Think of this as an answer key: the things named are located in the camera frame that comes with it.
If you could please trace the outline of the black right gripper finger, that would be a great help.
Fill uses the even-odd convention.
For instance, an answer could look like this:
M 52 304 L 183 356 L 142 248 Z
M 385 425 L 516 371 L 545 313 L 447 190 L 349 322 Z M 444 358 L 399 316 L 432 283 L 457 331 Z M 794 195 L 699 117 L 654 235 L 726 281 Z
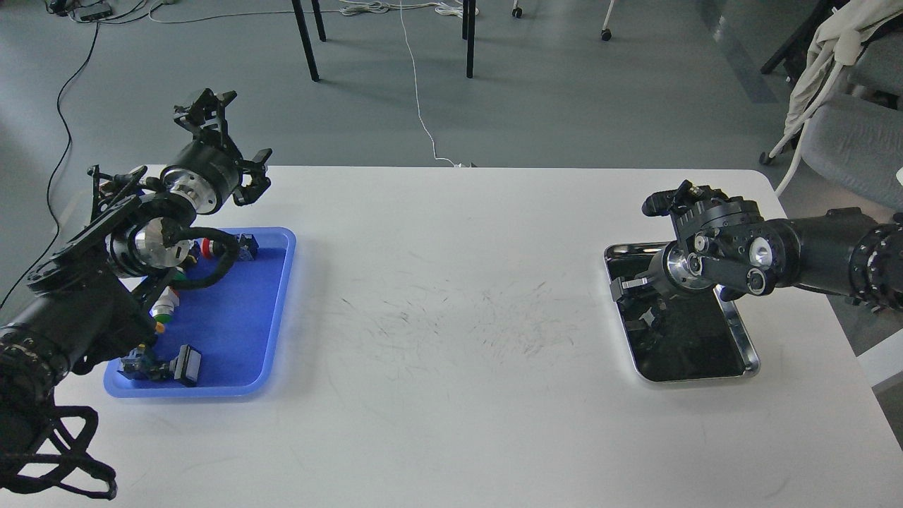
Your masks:
M 610 293 L 614 302 L 646 297 L 653 292 L 653 285 L 648 277 L 616 277 L 610 282 Z

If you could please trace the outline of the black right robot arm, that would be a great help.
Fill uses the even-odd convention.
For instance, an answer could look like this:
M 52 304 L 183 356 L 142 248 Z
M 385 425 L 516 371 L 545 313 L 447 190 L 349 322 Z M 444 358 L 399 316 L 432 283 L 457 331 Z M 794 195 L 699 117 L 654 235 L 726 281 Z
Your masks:
M 683 299 L 714 287 L 722 301 L 734 301 L 793 286 L 901 309 L 900 214 L 877 223 L 848 207 L 767 221 L 755 200 L 689 181 L 652 193 L 641 211 L 669 217 L 675 240 L 646 271 L 612 281 L 618 303 L 652 294 Z

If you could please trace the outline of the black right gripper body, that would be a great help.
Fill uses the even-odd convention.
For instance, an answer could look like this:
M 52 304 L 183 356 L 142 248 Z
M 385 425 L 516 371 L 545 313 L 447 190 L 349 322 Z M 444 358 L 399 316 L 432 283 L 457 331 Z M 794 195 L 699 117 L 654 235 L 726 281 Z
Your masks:
M 713 289 L 713 283 L 691 274 L 677 242 L 670 242 L 652 257 L 646 280 L 659 294 L 702 294 Z

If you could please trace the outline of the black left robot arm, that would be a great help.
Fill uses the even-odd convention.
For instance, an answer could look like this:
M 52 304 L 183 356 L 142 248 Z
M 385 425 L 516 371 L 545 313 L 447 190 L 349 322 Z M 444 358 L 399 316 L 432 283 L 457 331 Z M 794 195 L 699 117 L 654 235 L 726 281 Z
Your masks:
M 172 361 L 152 357 L 162 325 L 151 309 L 167 289 L 214 285 L 240 256 L 236 236 L 195 226 L 197 216 L 218 212 L 227 198 L 252 205 L 271 186 L 271 150 L 246 159 L 229 136 L 225 110 L 235 98 L 204 89 L 175 107 L 191 142 L 159 176 L 147 176 L 145 165 L 115 176 L 88 171 L 90 223 L 29 273 L 35 301 L 2 327 L 2 488 L 116 496 L 115 470 L 87 453 L 97 412 L 55 404 L 68 374 L 139 351 L 127 372 L 196 382 L 200 352 L 190 345 Z

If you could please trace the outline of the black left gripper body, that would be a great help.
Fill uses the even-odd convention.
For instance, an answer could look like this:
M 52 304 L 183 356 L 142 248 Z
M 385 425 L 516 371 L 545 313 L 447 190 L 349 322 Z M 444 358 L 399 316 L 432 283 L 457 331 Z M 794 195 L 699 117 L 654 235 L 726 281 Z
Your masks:
M 236 206 L 245 206 L 240 190 L 244 176 L 239 164 L 242 159 L 236 147 L 223 148 L 194 140 L 178 153 L 174 163 L 164 168 L 161 181 L 168 192 L 190 200 L 200 215 L 219 211 L 229 197 Z

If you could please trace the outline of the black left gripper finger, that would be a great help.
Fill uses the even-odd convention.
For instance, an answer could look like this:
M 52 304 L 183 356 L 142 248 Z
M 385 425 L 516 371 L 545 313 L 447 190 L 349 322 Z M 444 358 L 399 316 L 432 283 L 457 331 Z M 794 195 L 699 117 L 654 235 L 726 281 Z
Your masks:
M 219 150 L 238 150 L 228 132 L 226 107 L 238 96 L 236 91 L 220 94 L 203 89 L 190 104 L 176 105 L 172 119 L 181 128 L 191 132 L 193 140 Z
M 240 176 L 249 176 L 250 183 L 242 186 L 239 184 L 232 192 L 236 206 L 254 205 L 255 202 L 267 192 L 272 181 L 267 176 L 267 161 L 273 155 L 272 148 L 259 151 L 251 160 L 238 159 L 236 167 L 240 170 Z

